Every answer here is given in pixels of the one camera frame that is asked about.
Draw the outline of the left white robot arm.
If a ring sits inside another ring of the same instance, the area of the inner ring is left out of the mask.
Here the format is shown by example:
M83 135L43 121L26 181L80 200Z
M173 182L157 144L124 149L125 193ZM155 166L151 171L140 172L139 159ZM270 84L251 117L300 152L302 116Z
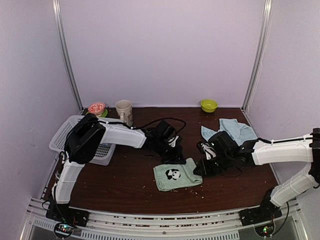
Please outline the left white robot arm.
M143 149L158 154L164 164L184 165L182 139L167 121L166 117L160 118L138 127L92 113L70 116L49 143L52 151L62 154L62 170L51 190L56 203L51 210L53 215L61 222L72 218L71 209L65 205L71 200L82 168L95 158L103 144Z

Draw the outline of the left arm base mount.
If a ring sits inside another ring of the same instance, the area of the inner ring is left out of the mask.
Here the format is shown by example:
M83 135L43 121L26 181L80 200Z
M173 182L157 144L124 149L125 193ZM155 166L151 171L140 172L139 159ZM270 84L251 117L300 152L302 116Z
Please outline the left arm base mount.
M70 237L78 227L86 227L90 213L69 207L69 204L57 204L53 199L49 200L46 218L55 221L53 233L59 239Z

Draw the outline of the white plastic basket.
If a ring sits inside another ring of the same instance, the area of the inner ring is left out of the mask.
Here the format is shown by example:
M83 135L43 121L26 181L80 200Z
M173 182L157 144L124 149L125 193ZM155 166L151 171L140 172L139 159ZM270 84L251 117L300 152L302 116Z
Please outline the white plastic basket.
M77 125L85 116L84 115L72 115L70 116L57 130L49 143L49 149L55 152L61 152L64 150L67 134ZM102 143L99 145L95 152L94 158L90 161L92 164L107 166L109 165L113 153L116 149L115 144Z

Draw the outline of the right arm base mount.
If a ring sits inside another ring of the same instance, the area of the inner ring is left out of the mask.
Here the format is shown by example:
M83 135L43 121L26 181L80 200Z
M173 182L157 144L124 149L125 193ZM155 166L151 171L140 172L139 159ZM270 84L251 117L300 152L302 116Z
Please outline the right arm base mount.
M260 237L271 237L275 233L274 220L282 216L279 206L263 200L258 207L246 208L239 212L242 226L255 225L255 233Z

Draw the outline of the green panda towel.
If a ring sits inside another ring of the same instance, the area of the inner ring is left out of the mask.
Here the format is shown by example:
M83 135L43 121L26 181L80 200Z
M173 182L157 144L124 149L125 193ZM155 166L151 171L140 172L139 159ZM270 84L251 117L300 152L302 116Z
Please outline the green panda towel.
M188 188L203 183L203 178L193 173L196 163L187 158L185 164L161 164L153 168L157 189L168 192L180 188Z

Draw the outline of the light blue towel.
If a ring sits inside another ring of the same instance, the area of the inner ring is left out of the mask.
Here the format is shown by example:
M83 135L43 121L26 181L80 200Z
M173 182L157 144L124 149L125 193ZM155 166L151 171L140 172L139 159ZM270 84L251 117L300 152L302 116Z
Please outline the light blue towel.
M220 118L219 130L214 131L205 126L201 126L201 136L208 142L209 139L218 132L225 131L229 136L240 146L245 141L256 140L258 136L250 127L245 123L240 123L236 118Z

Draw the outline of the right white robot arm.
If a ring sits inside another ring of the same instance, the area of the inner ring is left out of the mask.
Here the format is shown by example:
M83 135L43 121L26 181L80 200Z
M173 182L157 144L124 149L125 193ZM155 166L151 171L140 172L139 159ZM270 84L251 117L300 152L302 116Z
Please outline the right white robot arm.
M301 137L246 140L241 145L226 131L220 131L207 142L197 144L205 157L193 173L201 177L221 174L232 167L253 167L270 163L305 162L298 173L265 194L256 210L259 220L268 220L282 205L311 188L320 186L320 130Z

